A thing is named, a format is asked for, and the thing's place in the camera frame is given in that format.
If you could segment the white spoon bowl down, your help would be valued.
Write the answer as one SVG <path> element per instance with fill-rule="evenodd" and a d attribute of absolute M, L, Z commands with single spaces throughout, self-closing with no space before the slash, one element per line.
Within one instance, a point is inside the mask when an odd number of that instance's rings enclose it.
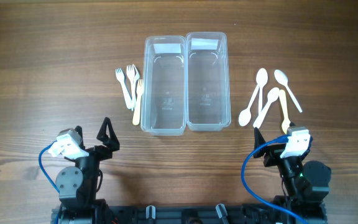
<path fill-rule="evenodd" d="M 252 93 L 252 96 L 250 98 L 249 104 L 247 105 L 247 108 L 240 112 L 239 119 L 238 119 L 240 126 L 246 126 L 249 123 L 249 121 L 251 120 L 252 115 L 250 112 L 250 108 L 257 96 L 258 91 L 259 91 L 259 86 L 256 85 L 256 87 Z"/>

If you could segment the yellow plastic spoon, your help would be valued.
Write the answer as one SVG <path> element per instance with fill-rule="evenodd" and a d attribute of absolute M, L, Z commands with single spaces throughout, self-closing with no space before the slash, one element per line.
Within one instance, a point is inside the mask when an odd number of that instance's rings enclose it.
<path fill-rule="evenodd" d="M 286 134 L 288 128 L 290 127 L 291 121 L 288 116 L 287 98 L 286 98 L 286 93 L 284 90 L 279 91 L 279 100 L 280 100 L 280 105 L 281 105 L 282 113 L 283 113 L 283 121 L 282 121 L 281 127 L 282 127 L 283 132 Z"/>

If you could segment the white spoon diagonal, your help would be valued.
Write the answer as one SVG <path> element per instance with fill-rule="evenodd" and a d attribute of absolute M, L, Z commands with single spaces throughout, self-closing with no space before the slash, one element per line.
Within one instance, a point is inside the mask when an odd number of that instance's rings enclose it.
<path fill-rule="evenodd" d="M 265 104 L 265 106 L 262 108 L 262 111 L 259 113 L 258 117 L 255 119 L 254 123 L 253 123 L 253 127 L 254 128 L 260 128 L 266 115 L 267 112 L 271 106 L 271 104 L 275 101 L 278 100 L 279 97 L 279 92 L 280 89 L 278 87 L 274 87 L 272 88 L 268 94 L 267 94 L 267 102 Z"/>

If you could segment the yellow plastic fork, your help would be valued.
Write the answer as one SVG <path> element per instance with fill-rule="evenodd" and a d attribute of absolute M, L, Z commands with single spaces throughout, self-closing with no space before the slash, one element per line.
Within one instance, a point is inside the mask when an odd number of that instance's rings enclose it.
<path fill-rule="evenodd" d="M 135 103 L 134 115 L 132 124 L 137 126 L 140 123 L 140 112 L 141 112 L 141 99 L 144 93 L 143 79 L 139 79 L 136 88 L 137 99 Z"/>

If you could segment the white spoon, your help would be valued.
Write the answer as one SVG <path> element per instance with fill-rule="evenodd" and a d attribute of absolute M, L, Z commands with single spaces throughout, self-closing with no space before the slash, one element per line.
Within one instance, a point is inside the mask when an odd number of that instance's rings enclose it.
<path fill-rule="evenodd" d="M 265 68 L 260 68 L 259 71 L 256 74 L 256 84 L 257 84 L 257 90 L 259 93 L 258 97 L 258 112 L 262 111 L 263 108 L 263 87 L 268 82 L 268 73 Z"/>
<path fill-rule="evenodd" d="M 302 113 L 303 110 L 302 110 L 297 98 L 295 97 L 295 95 L 291 91 L 290 87 L 288 86 L 288 77 L 281 70 L 275 70 L 274 77 L 279 84 L 283 85 L 287 89 L 287 92 L 290 95 L 291 99 L 293 100 L 296 108 L 298 109 L 298 111 L 300 113 Z"/>

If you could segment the light blue plastic fork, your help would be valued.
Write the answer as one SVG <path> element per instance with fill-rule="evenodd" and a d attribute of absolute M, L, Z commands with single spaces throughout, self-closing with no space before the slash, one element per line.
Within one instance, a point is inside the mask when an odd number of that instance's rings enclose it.
<path fill-rule="evenodd" d="M 116 78 L 117 78 L 118 82 L 121 84 L 122 93 L 124 95 L 124 101 L 125 101 L 126 107 L 127 107 L 127 109 L 131 110 L 132 109 L 132 99 L 131 99 L 129 91 L 126 87 L 125 74 L 121 68 L 115 69 L 115 74 L 116 74 Z"/>

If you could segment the white plastic fork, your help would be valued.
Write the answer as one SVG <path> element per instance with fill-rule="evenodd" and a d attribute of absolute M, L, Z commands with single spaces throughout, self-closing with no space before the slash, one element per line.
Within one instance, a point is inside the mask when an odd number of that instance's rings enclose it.
<path fill-rule="evenodd" d="M 132 65 L 128 65 L 126 67 L 126 75 L 129 78 L 129 81 L 131 83 L 132 110 L 134 110 L 134 107 L 135 107 L 135 84 L 134 84 L 135 70 Z"/>

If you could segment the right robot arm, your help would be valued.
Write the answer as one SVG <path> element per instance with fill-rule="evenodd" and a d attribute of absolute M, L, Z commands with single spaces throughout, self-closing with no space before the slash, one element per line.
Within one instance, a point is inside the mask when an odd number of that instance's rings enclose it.
<path fill-rule="evenodd" d="M 264 166 L 278 168 L 286 195 L 275 196 L 273 204 L 299 215 L 307 223 L 327 223 L 323 199 L 329 193 L 331 168 L 320 161 L 308 161 L 312 136 L 305 127 L 290 126 L 287 142 L 264 146 L 254 157 L 263 157 Z"/>

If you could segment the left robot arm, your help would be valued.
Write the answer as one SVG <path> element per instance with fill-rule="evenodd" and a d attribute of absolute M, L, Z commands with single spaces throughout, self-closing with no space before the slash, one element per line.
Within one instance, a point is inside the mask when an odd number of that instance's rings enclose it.
<path fill-rule="evenodd" d="M 62 155 L 75 165 L 62 169 L 55 184 L 60 207 L 52 214 L 52 223 L 118 223 L 118 217 L 104 199 L 97 199 L 103 181 L 100 162 L 112 158 L 119 150 L 119 141 L 106 117 L 96 137 L 102 144 L 85 148 L 82 127 L 61 131 L 56 143 L 48 151 L 52 156 Z"/>

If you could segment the right clear plastic container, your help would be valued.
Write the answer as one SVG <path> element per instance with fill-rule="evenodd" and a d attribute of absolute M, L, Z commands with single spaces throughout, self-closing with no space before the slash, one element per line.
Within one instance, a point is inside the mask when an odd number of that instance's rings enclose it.
<path fill-rule="evenodd" d="M 186 52 L 187 125 L 192 131 L 220 131 L 231 123 L 227 37 L 191 32 Z"/>

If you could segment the clear plastic container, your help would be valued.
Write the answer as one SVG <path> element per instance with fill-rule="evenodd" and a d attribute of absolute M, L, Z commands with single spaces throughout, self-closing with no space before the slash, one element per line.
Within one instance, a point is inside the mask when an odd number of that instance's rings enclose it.
<path fill-rule="evenodd" d="M 185 38 L 150 36 L 144 48 L 144 93 L 140 126 L 154 136 L 185 130 Z"/>
<path fill-rule="evenodd" d="M 227 37 L 191 32 L 186 52 L 187 125 L 192 131 L 220 131 L 231 123 Z"/>

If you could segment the left clear plastic container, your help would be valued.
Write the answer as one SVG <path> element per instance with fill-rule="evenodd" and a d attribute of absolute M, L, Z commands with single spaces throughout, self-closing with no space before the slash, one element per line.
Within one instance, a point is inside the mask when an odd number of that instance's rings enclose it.
<path fill-rule="evenodd" d="M 150 36 L 144 48 L 144 93 L 140 126 L 154 136 L 185 130 L 185 38 Z"/>

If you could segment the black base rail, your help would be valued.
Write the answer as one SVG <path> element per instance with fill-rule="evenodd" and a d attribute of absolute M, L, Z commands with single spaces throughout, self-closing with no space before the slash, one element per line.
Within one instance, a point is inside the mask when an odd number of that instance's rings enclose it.
<path fill-rule="evenodd" d="M 52 210 L 51 224 L 56 223 L 120 223 L 120 224 L 246 224 L 246 223 L 327 223 L 326 211 L 318 208 L 295 208 L 295 218 L 264 204 L 225 206 L 220 203 L 205 207 L 109 207 L 106 213 Z"/>

